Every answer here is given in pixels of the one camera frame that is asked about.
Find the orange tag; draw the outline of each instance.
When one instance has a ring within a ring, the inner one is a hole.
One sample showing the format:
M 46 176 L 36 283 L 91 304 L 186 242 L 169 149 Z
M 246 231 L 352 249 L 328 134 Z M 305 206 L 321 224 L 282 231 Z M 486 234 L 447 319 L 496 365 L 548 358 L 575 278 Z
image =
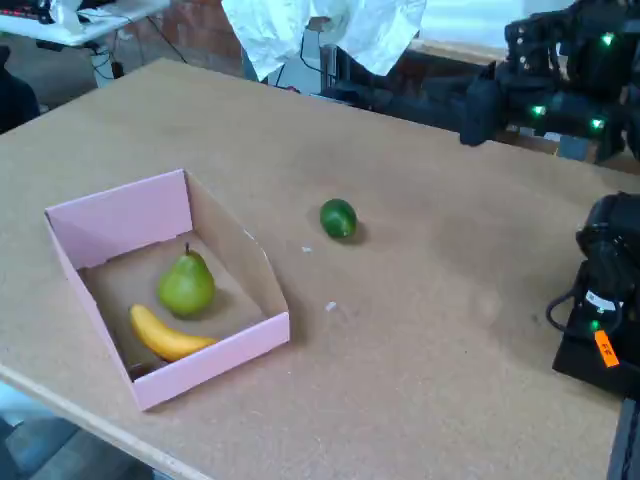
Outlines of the orange tag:
M 605 333 L 605 331 L 598 330 L 595 333 L 595 336 L 596 344 L 598 345 L 598 349 L 600 349 L 600 355 L 602 355 L 602 359 L 604 360 L 604 364 L 607 366 L 607 368 L 620 365 L 618 357 L 616 356 L 616 352 L 613 351 L 613 347 L 611 346 L 611 342 L 609 341 L 609 336 Z

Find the desk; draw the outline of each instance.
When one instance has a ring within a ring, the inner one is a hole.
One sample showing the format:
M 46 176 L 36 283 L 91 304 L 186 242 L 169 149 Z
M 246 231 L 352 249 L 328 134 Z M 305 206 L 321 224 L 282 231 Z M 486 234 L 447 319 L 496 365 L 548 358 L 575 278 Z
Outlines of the desk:
M 468 43 L 438 42 L 426 38 L 411 40 L 408 50 L 478 65 L 488 65 L 491 62 L 500 63 L 507 58 L 506 48 L 486 47 Z
M 82 33 L 74 34 L 59 24 L 43 25 L 37 20 L 0 15 L 0 32 L 13 33 L 35 40 L 44 40 L 67 47 L 82 47 L 87 42 L 99 40 L 129 23 L 169 7 L 170 0 L 118 0 L 114 4 L 97 9 L 86 9 L 89 23 L 82 24 Z M 96 72 L 96 83 L 105 86 L 112 77 L 109 49 L 97 42 L 99 47 L 91 61 Z
M 543 316 L 579 265 L 576 227 L 637 177 L 168 61 L 0 137 L 0 159 L 0 381 L 155 468 L 605 478 L 620 402 L 551 370 Z M 43 210 L 178 167 L 264 247 L 293 339 L 140 413 Z M 363 243 L 320 231 L 332 197 L 358 210 Z

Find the lime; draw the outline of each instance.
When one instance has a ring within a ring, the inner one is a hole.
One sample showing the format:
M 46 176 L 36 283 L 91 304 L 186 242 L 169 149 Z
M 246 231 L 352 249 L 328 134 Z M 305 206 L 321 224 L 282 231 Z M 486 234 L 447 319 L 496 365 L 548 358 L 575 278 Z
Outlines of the lime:
M 334 198 L 320 209 L 320 224 L 330 237 L 345 238 L 356 232 L 358 218 L 348 202 Z

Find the yellow banana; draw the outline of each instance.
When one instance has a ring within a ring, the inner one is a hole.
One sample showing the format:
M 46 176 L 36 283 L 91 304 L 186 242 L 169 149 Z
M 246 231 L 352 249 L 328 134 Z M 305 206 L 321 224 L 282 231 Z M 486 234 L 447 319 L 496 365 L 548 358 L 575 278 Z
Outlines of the yellow banana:
M 168 362 L 180 360 L 217 342 L 213 338 L 188 335 L 169 328 L 144 305 L 133 305 L 129 314 L 140 341 Z

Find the cardboard box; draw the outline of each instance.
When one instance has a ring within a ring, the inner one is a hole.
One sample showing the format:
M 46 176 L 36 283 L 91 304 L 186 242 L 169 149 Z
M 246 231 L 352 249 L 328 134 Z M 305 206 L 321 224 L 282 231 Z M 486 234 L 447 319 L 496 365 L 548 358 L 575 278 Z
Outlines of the cardboard box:
M 73 200 L 45 217 L 65 274 L 141 410 L 289 341 L 288 307 L 264 251 L 190 173 Z M 204 257 L 217 292 L 205 312 L 177 319 L 155 288 L 186 241 Z M 222 340 L 166 364 L 135 336 L 133 303 L 177 330 Z

